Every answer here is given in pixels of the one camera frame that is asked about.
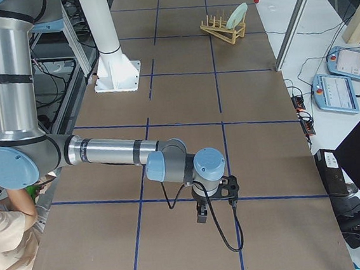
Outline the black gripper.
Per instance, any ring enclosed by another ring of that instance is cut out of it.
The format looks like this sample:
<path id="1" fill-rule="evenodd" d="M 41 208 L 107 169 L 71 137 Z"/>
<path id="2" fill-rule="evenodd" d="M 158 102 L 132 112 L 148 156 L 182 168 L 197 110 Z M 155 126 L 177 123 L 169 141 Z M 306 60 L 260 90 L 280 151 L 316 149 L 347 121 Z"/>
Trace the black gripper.
<path id="1" fill-rule="evenodd" d="M 192 197 L 195 199 L 197 205 L 197 223 L 204 223 L 207 220 L 208 211 L 207 204 L 208 200 L 205 196 L 200 196 L 199 194 L 192 193 Z"/>

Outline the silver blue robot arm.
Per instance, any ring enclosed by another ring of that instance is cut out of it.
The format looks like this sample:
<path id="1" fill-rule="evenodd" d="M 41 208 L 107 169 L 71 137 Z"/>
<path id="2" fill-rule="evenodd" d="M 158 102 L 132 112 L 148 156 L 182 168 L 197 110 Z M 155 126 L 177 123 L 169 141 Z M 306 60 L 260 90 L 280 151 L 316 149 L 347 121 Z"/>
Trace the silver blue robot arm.
<path id="1" fill-rule="evenodd" d="M 106 140 L 40 129 L 29 34 L 63 26 L 61 0 L 0 0 L 0 187 L 23 189 L 66 165 L 144 165 L 150 180 L 191 186 L 200 223 L 214 214 L 214 199 L 228 199 L 235 207 L 239 186 L 235 177 L 225 176 L 225 160 L 217 149 L 190 154 L 175 138 Z"/>

